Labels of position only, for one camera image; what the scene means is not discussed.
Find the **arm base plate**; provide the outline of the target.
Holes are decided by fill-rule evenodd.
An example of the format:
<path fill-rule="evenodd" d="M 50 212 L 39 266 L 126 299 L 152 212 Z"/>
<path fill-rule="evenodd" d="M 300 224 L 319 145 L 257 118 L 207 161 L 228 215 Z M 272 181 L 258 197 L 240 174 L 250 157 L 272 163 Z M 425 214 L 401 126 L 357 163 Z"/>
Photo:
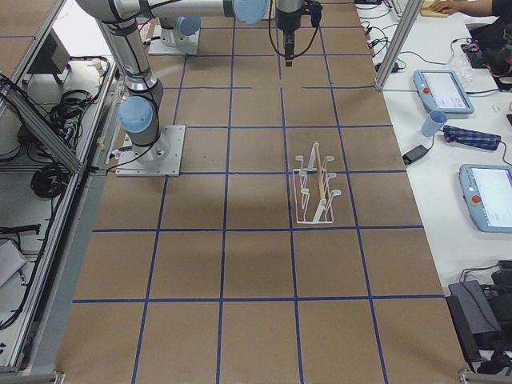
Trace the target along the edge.
<path fill-rule="evenodd" d="M 156 25 L 148 53 L 153 56 L 195 56 L 198 54 L 199 35 L 199 30 L 194 34 L 184 35 L 179 30 L 163 29 Z"/>
<path fill-rule="evenodd" d="M 120 166 L 114 171 L 120 177 L 163 177 L 179 176 L 182 151 L 186 135 L 186 126 L 161 126 L 160 138 L 146 152 L 133 146 L 128 134 L 125 134 L 124 145 L 130 149 L 120 154 Z"/>

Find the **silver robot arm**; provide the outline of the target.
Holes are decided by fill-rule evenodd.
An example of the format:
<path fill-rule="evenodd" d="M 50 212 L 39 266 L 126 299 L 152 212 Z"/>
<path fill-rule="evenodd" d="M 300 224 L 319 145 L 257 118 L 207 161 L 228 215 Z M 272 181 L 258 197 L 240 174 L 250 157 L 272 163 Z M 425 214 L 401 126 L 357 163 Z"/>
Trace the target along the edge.
<path fill-rule="evenodd" d="M 180 41 L 199 32 L 201 28 L 200 17 L 173 17 L 160 18 L 160 38 L 165 46 L 176 47 Z"/>
<path fill-rule="evenodd" d="M 197 21 L 202 17 L 223 16 L 245 24 L 255 24 L 270 10 L 275 11 L 276 25 L 283 32 L 284 57 L 291 66 L 295 32 L 302 17 L 309 16 L 318 28 L 322 5 L 317 1 L 80 1 L 79 6 L 106 30 L 107 45 L 125 75 L 129 97 L 118 110 L 118 118 L 132 143 L 137 160 L 156 164 L 170 150 L 159 122 L 163 87 L 152 71 L 138 32 L 137 19 L 160 18 L 176 29 L 181 20 Z"/>

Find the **person's hand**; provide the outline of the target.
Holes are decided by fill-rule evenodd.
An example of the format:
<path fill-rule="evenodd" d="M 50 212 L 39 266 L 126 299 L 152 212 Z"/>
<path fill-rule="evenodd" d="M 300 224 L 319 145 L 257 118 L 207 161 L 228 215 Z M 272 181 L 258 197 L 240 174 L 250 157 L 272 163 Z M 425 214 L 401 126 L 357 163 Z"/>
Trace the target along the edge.
<path fill-rule="evenodd" d="M 430 10 L 439 14 L 452 14 L 453 2 L 452 1 L 434 1 L 430 6 Z"/>

